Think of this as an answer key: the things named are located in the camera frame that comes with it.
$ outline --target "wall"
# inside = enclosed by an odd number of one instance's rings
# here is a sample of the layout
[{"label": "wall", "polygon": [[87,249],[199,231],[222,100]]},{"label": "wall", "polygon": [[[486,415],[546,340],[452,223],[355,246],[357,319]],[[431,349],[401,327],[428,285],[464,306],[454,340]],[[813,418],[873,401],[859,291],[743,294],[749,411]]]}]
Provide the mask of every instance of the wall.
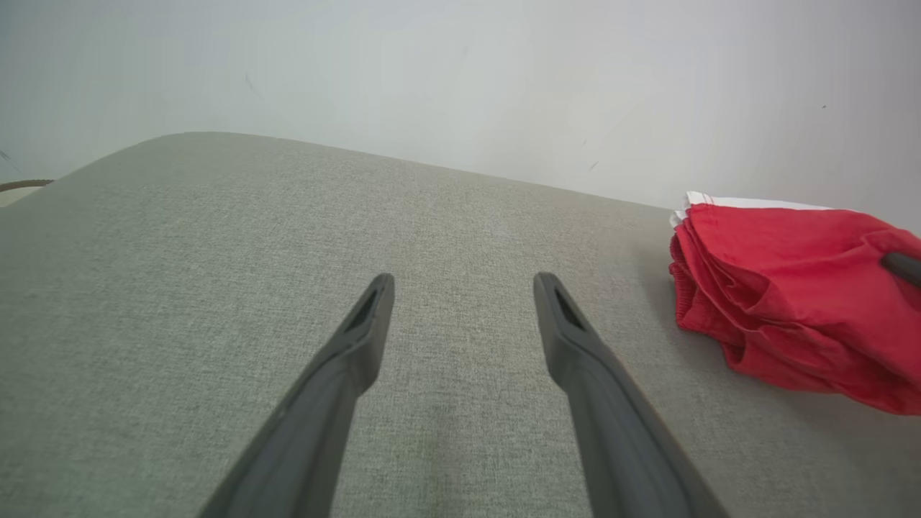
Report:
[{"label": "wall", "polygon": [[0,150],[55,178],[241,132],[917,230],[919,24],[916,0],[6,0]]}]

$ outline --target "brown curved edge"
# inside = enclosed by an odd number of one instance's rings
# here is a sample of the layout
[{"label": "brown curved edge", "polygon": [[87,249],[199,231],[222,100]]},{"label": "brown curved edge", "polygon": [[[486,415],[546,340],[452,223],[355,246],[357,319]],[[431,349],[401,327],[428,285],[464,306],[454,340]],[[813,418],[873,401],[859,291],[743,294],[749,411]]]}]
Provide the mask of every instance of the brown curved edge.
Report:
[{"label": "brown curved edge", "polygon": [[3,191],[12,191],[22,187],[44,187],[54,180],[20,180],[18,182],[0,183],[0,193]]}]

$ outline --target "black object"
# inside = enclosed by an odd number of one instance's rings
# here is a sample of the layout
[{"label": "black object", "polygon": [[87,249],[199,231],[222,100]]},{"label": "black object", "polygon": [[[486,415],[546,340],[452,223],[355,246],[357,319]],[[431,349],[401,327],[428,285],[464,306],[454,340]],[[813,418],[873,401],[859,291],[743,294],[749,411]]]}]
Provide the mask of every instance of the black object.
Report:
[{"label": "black object", "polygon": [[887,253],[882,256],[882,265],[895,275],[921,288],[921,261],[904,253]]},{"label": "black object", "polygon": [[726,516],[560,279],[535,276],[534,300],[547,369],[569,396],[594,515]]},{"label": "black object", "polygon": [[202,511],[202,517],[327,516],[357,398],[378,378],[393,277],[371,281]]}]

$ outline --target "gray cushion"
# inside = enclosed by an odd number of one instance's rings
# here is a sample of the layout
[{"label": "gray cushion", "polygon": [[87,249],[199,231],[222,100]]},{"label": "gray cushion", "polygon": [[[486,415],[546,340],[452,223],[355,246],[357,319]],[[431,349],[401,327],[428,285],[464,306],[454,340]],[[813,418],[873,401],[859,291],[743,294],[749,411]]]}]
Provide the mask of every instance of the gray cushion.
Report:
[{"label": "gray cushion", "polygon": [[541,270],[732,514],[916,515],[918,419],[739,376],[676,329],[668,214],[248,135],[99,160],[0,209],[0,515],[195,514],[390,272],[333,515],[589,516]]}]

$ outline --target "red cloth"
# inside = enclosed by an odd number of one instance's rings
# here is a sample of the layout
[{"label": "red cloth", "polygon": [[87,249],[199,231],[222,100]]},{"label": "red cloth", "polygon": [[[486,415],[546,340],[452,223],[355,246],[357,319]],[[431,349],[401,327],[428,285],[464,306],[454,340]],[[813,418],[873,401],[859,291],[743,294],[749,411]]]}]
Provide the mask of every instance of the red cloth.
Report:
[{"label": "red cloth", "polygon": [[675,230],[678,326],[733,370],[921,415],[921,288],[880,265],[921,240],[847,210],[695,205]]}]

